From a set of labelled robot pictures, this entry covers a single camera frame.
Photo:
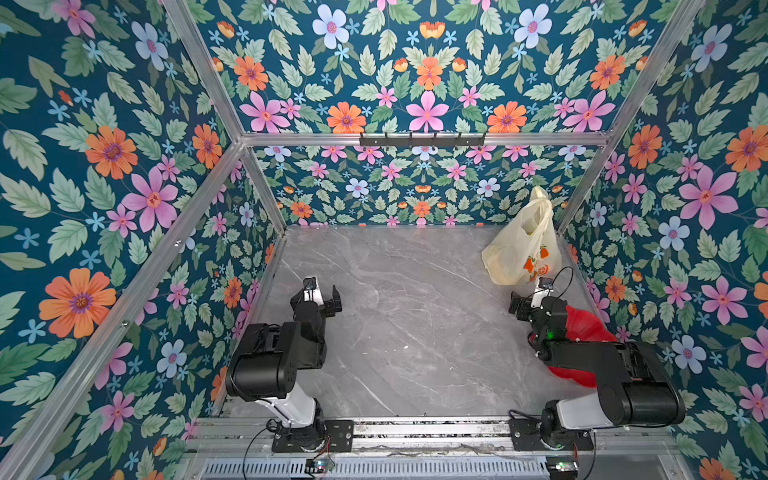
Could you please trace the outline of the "red flower-shaped plate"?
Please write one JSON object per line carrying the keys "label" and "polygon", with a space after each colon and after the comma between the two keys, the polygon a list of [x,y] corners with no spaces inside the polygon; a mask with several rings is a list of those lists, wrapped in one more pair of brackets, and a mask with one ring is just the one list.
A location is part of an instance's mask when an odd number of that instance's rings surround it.
{"label": "red flower-shaped plate", "polygon": [[[568,315],[566,338],[568,340],[580,342],[615,342],[617,340],[596,315],[571,306],[567,306],[566,311]],[[583,387],[596,388],[596,377],[593,373],[558,367],[549,367],[549,371],[561,379],[572,380]]]}

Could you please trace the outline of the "yellow plastic fruit-print bag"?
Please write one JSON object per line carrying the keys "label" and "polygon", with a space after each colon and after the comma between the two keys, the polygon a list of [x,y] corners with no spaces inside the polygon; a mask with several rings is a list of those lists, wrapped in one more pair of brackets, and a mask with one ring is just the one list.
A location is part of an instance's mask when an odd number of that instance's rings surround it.
{"label": "yellow plastic fruit-print bag", "polygon": [[528,203],[482,251],[491,281],[500,286],[521,286],[563,267],[554,226],[554,207],[541,187]]}

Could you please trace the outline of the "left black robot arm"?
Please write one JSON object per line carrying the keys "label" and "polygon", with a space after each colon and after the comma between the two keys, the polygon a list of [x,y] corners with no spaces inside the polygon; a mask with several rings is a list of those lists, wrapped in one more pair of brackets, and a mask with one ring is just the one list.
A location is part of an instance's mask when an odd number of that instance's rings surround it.
{"label": "left black robot arm", "polygon": [[302,370],[320,370],[328,345],[326,323],[343,310],[336,287],[324,298],[315,277],[303,279],[290,299],[293,317],[280,325],[258,323],[245,328],[225,376],[228,395],[256,403],[272,414],[266,430],[274,446],[285,441],[304,452],[329,442],[319,401],[298,383]]}

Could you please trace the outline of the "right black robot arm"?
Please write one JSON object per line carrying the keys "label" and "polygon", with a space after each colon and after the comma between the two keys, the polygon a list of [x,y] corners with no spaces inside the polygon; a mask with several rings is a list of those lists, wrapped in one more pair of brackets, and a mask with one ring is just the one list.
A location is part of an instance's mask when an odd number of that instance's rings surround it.
{"label": "right black robot arm", "polygon": [[529,416],[544,447],[586,451],[598,430],[665,428],[685,419],[682,395],[653,347],[618,341],[598,316],[555,294],[553,279],[540,278],[529,295],[512,293],[509,312],[530,326],[528,345],[552,374],[589,391],[550,400],[539,415]]}

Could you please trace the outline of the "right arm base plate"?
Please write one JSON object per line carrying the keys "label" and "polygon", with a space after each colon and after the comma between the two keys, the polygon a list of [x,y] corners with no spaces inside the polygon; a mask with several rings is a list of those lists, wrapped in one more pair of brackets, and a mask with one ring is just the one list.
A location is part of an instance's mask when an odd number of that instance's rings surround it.
{"label": "right arm base plate", "polygon": [[508,419],[510,438],[516,451],[593,451],[589,430],[567,430],[557,420],[528,417]]}

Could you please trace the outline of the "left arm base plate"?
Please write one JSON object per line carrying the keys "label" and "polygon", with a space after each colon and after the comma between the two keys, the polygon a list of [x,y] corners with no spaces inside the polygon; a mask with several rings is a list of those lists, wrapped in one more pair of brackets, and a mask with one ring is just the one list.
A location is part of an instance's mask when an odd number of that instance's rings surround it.
{"label": "left arm base plate", "polygon": [[271,451],[348,453],[352,451],[354,430],[355,423],[352,420],[321,420],[307,427],[293,429],[280,426],[274,434]]}

